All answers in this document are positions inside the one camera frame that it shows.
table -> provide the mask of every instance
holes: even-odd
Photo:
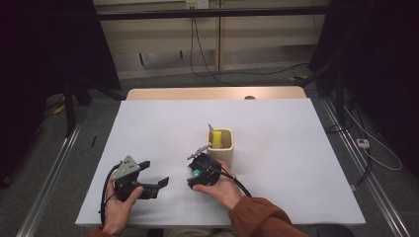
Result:
[[[256,100],[242,100],[246,96]],[[294,224],[365,223],[314,107],[300,88],[138,89],[127,97],[76,224],[100,223],[97,209],[105,177],[131,155],[138,163],[151,161],[139,174],[141,182],[156,183],[167,176],[170,182],[158,199],[137,202],[130,225],[228,226],[227,211],[211,197],[191,191],[186,182],[191,177],[186,158],[205,144],[208,122],[232,128],[232,171],[254,197],[282,207]]]

person's right hand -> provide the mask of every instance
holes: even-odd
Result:
[[[221,167],[232,177],[235,177],[228,168],[227,163],[218,161]],[[216,202],[221,206],[232,210],[240,201],[242,194],[237,185],[229,178],[221,175],[218,182],[213,186],[194,185],[194,191],[210,195],[215,198]]]

human hand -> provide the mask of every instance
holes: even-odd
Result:
[[[230,176],[235,177],[229,170],[226,162],[218,161],[218,163]],[[218,182],[213,186],[194,185],[192,189],[213,197],[219,205],[229,210],[232,210],[242,197],[237,185],[231,179],[223,175],[219,177]]]
[[[113,235],[121,235],[126,228],[129,215],[135,201],[144,191],[143,187],[138,187],[132,191],[126,201],[120,201],[115,197],[115,190],[112,178],[109,179],[106,189],[106,220],[103,232]]]

person's left hand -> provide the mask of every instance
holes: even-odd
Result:
[[[109,179],[106,189],[106,199],[111,198],[106,204],[106,220],[102,231],[107,234],[121,235],[129,220],[131,208],[143,191],[143,187],[138,187],[132,191],[126,201],[120,201],[114,196],[114,184],[112,178]]]

brown jacket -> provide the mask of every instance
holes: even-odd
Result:
[[[238,237],[305,237],[293,227],[287,214],[268,200],[260,197],[242,197],[228,216]],[[87,237],[115,237],[94,229]]]

